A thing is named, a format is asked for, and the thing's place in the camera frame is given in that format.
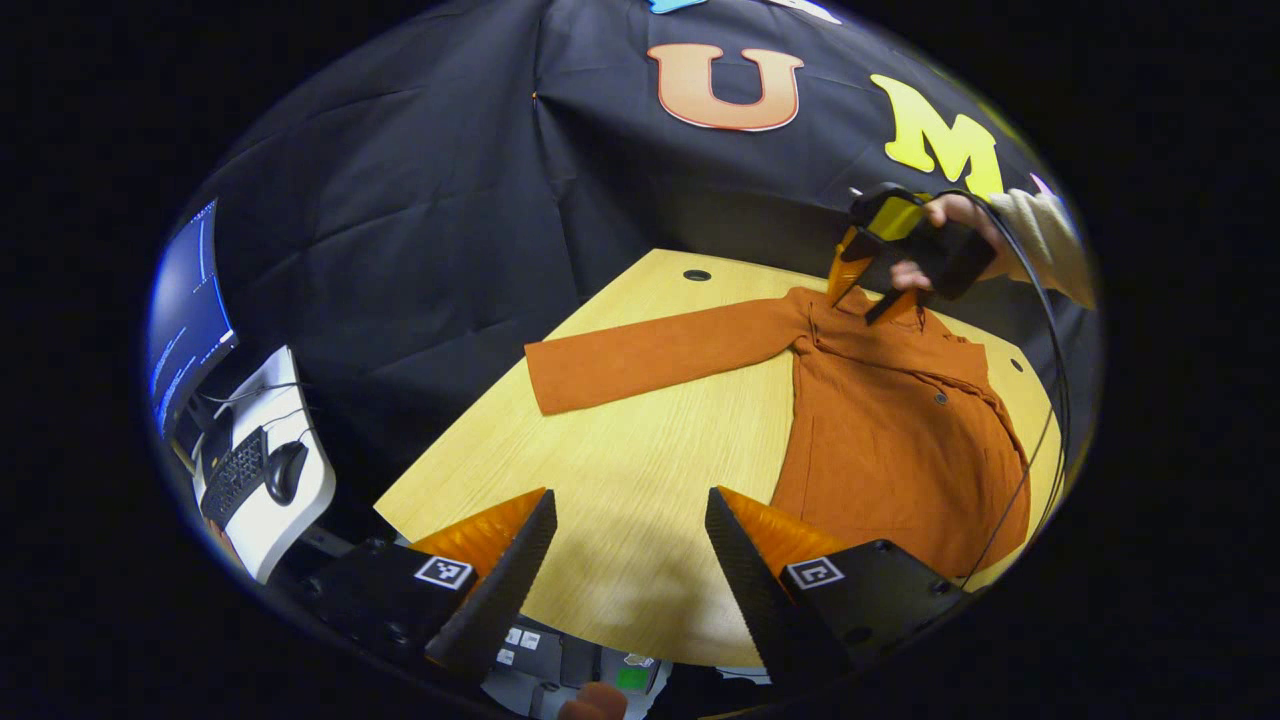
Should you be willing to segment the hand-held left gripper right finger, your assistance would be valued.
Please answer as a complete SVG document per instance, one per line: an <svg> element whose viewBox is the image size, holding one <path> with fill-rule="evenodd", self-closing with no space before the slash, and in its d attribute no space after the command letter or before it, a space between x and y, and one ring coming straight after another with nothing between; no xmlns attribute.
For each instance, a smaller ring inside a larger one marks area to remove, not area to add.
<svg viewBox="0 0 1280 720"><path fill-rule="evenodd" d="M972 602L960 584L888 539L845 544L723 486L708 493L705 529L782 691L861 674Z"/></svg>

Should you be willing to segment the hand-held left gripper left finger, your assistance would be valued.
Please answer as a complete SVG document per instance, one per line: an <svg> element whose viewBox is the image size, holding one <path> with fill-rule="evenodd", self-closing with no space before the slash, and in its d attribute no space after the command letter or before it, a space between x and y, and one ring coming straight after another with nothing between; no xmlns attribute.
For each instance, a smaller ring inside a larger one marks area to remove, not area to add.
<svg viewBox="0 0 1280 720"><path fill-rule="evenodd" d="M397 671L476 685L497 662L558 527L538 487L411 544L370 539L306 577L300 602Z"/></svg>

